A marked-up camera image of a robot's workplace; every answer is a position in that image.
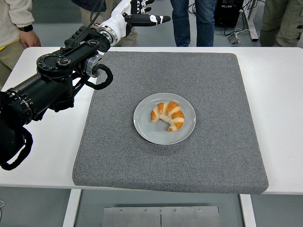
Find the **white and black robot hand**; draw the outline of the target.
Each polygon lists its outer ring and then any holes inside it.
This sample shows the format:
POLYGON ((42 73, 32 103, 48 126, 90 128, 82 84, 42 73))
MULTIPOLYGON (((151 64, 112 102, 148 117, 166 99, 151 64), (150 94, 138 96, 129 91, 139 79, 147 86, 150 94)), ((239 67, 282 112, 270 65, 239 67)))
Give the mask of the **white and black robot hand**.
POLYGON ((156 26, 169 22, 169 16, 147 14, 147 5, 152 0, 122 0, 111 13, 111 17, 97 27, 97 32, 107 34, 113 41, 128 36, 128 30, 137 26, 156 26))

